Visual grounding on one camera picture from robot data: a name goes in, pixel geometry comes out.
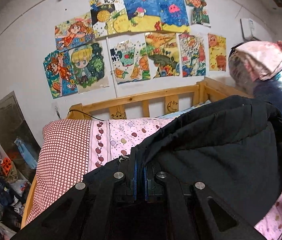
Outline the black padded jacket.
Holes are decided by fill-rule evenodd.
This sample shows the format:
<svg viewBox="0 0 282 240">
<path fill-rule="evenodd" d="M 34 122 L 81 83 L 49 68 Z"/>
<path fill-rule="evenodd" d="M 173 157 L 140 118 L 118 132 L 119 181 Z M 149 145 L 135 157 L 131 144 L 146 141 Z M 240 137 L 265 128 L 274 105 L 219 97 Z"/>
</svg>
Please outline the black padded jacket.
<svg viewBox="0 0 282 240">
<path fill-rule="evenodd" d="M 279 110 L 256 99 L 230 96 L 160 118 L 109 120 L 95 147 L 106 162 L 84 181 L 99 183 L 121 162 L 133 168 L 123 198 L 142 205 L 152 220 L 164 215 L 162 187 L 154 174 L 175 176 L 185 193 L 202 181 L 251 225 L 257 225 L 282 193 L 282 130 Z"/>
</svg>

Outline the plastic bag of clothes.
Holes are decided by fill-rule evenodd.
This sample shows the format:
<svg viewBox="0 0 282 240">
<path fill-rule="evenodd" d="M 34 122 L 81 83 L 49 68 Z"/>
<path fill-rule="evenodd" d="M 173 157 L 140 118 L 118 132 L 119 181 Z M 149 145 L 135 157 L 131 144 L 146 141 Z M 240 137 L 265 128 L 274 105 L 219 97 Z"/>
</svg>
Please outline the plastic bag of clothes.
<svg viewBox="0 0 282 240">
<path fill-rule="evenodd" d="M 244 57 L 237 51 L 232 51 L 228 58 L 229 73 L 236 85 L 246 94 L 275 105 L 282 114 L 282 70 L 274 77 L 262 81 L 255 79 L 248 70 Z"/>
</svg>

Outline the pink patterned bed quilt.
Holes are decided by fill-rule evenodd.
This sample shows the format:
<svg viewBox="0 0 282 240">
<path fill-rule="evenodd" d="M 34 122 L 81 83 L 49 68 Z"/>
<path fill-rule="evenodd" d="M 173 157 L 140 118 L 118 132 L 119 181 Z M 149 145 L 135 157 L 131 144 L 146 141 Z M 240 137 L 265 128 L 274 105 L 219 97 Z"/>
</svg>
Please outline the pink patterned bed quilt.
<svg viewBox="0 0 282 240">
<path fill-rule="evenodd" d="M 43 130 L 15 239 L 282 239 L 282 114 L 241 96 Z"/>
</svg>

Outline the pink floral cloth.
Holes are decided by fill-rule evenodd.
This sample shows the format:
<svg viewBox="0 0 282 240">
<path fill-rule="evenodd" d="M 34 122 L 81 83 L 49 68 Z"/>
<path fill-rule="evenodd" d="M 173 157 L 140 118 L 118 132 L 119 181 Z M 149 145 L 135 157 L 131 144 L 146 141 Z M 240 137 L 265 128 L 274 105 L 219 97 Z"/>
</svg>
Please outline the pink floral cloth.
<svg viewBox="0 0 282 240">
<path fill-rule="evenodd" d="M 239 83 L 248 79 L 269 80 L 282 70 L 282 41 L 248 41 L 233 48 L 229 55 L 230 76 Z"/>
</svg>

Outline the white air conditioner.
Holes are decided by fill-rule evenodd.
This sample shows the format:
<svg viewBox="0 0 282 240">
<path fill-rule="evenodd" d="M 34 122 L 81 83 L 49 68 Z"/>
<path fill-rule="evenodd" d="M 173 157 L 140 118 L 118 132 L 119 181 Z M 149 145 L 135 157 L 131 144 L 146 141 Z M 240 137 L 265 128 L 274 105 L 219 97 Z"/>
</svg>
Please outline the white air conditioner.
<svg viewBox="0 0 282 240">
<path fill-rule="evenodd" d="M 254 21 L 250 18 L 241 18 L 241 31 L 245 41 L 260 40 L 255 34 Z"/>
</svg>

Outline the yellow bear drawing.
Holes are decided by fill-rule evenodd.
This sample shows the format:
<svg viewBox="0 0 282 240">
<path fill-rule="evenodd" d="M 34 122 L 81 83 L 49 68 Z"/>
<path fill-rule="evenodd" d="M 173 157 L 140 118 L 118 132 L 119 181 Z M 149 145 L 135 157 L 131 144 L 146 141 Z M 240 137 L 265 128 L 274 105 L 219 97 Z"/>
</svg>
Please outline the yellow bear drawing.
<svg viewBox="0 0 282 240">
<path fill-rule="evenodd" d="M 208 34 L 209 70 L 225 72 L 227 66 L 226 38 Z"/>
</svg>

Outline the colourful doodle drawing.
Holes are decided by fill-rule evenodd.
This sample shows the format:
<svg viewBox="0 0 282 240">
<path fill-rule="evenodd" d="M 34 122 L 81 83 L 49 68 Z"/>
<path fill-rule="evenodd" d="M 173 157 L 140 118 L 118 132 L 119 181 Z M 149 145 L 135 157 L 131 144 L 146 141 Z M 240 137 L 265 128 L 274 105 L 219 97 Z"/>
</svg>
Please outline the colourful doodle drawing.
<svg viewBox="0 0 282 240">
<path fill-rule="evenodd" d="M 183 33 L 178 35 L 181 51 L 182 76 L 205 76 L 206 54 L 203 37 Z"/>
</svg>

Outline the red-haired boy drawing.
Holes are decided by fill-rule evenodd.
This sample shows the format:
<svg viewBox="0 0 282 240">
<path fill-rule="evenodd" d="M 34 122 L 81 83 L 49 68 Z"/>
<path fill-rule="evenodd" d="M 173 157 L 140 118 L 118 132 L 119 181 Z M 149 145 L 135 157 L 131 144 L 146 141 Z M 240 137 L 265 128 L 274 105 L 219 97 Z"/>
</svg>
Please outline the red-haired boy drawing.
<svg viewBox="0 0 282 240">
<path fill-rule="evenodd" d="M 185 4 L 192 8 L 192 24 L 199 24 L 210 27 L 210 18 L 206 10 L 206 0 L 185 0 Z"/>
</svg>

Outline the swimming girl drawing lower left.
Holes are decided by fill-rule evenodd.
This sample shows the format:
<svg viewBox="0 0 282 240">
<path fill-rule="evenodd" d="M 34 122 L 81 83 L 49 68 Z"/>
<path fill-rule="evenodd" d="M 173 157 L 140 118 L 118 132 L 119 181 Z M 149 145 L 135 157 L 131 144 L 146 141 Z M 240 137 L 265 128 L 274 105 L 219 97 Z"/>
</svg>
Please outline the swimming girl drawing lower left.
<svg viewBox="0 0 282 240">
<path fill-rule="evenodd" d="M 68 51 L 49 53 L 43 67 L 53 99 L 78 93 Z"/>
</svg>

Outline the orange landscape drawing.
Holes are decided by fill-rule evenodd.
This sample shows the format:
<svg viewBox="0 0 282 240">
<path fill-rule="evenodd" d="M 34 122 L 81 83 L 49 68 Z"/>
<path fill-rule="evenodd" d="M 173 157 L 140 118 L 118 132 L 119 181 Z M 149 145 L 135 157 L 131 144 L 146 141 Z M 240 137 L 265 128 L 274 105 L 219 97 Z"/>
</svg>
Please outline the orange landscape drawing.
<svg viewBox="0 0 282 240">
<path fill-rule="evenodd" d="M 180 50 L 176 33 L 145 33 L 146 50 L 156 67 L 155 78 L 180 75 Z"/>
</svg>

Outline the oranges and drink drawing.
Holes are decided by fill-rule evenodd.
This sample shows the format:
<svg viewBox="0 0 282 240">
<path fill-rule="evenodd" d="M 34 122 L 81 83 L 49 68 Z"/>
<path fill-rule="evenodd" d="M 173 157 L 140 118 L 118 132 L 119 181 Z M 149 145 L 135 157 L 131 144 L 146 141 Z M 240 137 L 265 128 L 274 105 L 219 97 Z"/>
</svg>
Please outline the oranges and drink drawing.
<svg viewBox="0 0 282 240">
<path fill-rule="evenodd" d="M 123 41 L 110 50 L 117 84 L 151 79 L 146 43 Z"/>
</svg>

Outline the pink jellyfish drawing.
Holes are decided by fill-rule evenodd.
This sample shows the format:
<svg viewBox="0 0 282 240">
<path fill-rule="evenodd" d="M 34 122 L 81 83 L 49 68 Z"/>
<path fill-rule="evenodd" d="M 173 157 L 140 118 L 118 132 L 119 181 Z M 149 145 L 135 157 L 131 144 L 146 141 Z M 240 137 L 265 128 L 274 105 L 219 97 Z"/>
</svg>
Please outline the pink jellyfish drawing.
<svg viewBox="0 0 282 240">
<path fill-rule="evenodd" d="M 156 0 L 162 30 L 189 33 L 190 25 L 184 0 Z"/>
</svg>

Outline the anime girl drawing upper left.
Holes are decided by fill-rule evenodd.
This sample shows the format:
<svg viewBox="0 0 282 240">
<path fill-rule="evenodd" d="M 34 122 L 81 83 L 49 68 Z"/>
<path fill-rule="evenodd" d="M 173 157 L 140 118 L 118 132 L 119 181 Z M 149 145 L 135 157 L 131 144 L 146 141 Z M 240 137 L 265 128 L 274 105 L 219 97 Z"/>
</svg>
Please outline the anime girl drawing upper left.
<svg viewBox="0 0 282 240">
<path fill-rule="evenodd" d="M 55 26 L 55 44 L 60 52 L 79 47 L 93 39 L 95 36 L 90 12 Z"/>
</svg>

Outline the blue sea bird drawing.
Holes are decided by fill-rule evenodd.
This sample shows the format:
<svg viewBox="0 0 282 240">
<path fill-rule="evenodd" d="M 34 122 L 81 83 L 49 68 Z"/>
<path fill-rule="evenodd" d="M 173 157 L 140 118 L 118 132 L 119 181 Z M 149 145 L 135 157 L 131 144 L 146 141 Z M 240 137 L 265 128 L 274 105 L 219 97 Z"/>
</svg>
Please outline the blue sea bird drawing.
<svg viewBox="0 0 282 240">
<path fill-rule="evenodd" d="M 123 0 L 134 33 L 162 31 L 161 16 L 156 0 Z"/>
</svg>

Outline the wooden bed frame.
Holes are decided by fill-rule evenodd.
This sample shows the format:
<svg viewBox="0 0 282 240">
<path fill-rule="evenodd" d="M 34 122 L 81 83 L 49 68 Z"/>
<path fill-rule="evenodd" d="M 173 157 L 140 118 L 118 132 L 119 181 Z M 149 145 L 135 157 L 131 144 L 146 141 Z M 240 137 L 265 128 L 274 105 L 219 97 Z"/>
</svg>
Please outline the wooden bed frame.
<svg viewBox="0 0 282 240">
<path fill-rule="evenodd" d="M 240 90 L 205 78 L 193 86 L 147 92 L 99 102 L 73 105 L 67 118 L 43 127 L 43 147 L 26 201 L 27 225 L 63 195 L 83 175 L 124 154 L 172 119 L 181 115 L 179 97 L 192 92 L 201 107 Z"/>
</svg>

